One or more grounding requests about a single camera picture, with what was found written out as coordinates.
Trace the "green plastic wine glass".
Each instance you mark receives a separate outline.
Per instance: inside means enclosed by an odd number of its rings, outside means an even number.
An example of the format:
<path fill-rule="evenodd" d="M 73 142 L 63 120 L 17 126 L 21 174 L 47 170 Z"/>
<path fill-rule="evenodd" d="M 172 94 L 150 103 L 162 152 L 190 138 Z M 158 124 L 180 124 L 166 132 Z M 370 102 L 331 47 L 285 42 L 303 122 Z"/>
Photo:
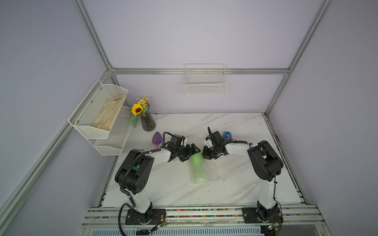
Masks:
<path fill-rule="evenodd" d="M 203 169 L 202 153 L 196 153 L 190 158 L 192 169 L 193 182 L 195 184 L 203 183 L 205 181 L 205 172 Z"/>

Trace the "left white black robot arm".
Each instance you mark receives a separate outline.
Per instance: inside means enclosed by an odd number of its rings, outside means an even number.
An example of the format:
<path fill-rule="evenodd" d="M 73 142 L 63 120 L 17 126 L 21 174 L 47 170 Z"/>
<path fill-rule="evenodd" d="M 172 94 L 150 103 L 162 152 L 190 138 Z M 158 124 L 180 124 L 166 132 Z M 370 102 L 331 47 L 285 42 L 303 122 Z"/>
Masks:
<path fill-rule="evenodd" d="M 177 157 L 181 161 L 187 161 L 198 153 L 200 149 L 195 144 L 148 151 L 132 149 L 114 179 L 120 191 L 128 196 L 132 208 L 138 213 L 145 214 L 152 207 L 152 203 L 143 189 L 147 185 L 154 161 L 170 162 Z"/>

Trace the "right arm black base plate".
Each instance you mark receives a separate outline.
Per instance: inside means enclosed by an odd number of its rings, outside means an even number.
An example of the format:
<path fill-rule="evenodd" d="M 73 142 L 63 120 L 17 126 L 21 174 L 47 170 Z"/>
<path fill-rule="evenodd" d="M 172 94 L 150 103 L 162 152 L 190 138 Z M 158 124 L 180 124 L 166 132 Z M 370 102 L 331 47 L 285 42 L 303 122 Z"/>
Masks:
<path fill-rule="evenodd" d="M 265 208 L 260 202 L 257 207 L 242 208 L 245 223 L 279 223 L 283 222 L 281 206 L 277 201 L 273 202 L 272 208 Z"/>

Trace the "blue tape dispenser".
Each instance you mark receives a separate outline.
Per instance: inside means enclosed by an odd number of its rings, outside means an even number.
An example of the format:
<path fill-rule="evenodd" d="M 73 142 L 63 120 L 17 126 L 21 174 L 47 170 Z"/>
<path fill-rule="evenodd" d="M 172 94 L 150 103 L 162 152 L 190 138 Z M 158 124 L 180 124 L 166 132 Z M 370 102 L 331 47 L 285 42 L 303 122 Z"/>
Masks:
<path fill-rule="evenodd" d="M 232 140 L 232 134 L 229 131 L 225 131 L 222 135 L 225 141 Z"/>

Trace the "clear bubble wrap sheet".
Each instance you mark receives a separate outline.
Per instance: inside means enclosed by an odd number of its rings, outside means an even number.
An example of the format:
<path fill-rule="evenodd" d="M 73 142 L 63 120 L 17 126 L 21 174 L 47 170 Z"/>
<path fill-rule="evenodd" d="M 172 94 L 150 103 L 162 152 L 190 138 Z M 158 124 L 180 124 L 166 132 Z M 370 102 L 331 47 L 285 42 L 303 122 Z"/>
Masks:
<path fill-rule="evenodd" d="M 207 160 L 203 158 L 203 169 L 205 172 L 205 181 L 203 183 L 217 181 L 221 178 L 221 175 L 219 173 L 219 168 L 215 160 L 213 159 Z M 192 169 L 191 169 L 191 178 L 192 178 L 192 183 L 194 183 L 193 176 L 192 176 Z"/>

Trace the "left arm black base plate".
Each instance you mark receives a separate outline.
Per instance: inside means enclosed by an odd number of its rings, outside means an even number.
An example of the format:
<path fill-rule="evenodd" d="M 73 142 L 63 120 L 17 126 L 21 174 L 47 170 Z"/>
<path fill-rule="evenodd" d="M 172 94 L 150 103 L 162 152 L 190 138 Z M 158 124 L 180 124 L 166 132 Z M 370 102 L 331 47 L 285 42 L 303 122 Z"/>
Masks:
<path fill-rule="evenodd" d="M 129 209 L 125 219 L 126 225 L 158 225 L 166 218 L 166 210 L 163 208 L 152 208 L 145 213 L 139 213 Z"/>

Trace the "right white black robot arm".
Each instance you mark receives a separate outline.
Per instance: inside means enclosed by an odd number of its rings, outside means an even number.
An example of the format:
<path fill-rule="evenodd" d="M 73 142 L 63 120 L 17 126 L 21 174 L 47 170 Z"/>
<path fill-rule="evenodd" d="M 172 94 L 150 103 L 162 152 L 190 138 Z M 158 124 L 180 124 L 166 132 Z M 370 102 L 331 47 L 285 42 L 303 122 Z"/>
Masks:
<path fill-rule="evenodd" d="M 217 159 L 222 155 L 235 154 L 248 157 L 256 175 L 260 178 L 260 194 L 257 201 L 258 221 L 268 222 L 279 212 L 276 200 L 276 177 L 281 174 L 283 161 L 269 142 L 263 140 L 256 145 L 246 141 L 224 140 L 213 141 L 206 138 L 202 155 L 206 159 Z"/>

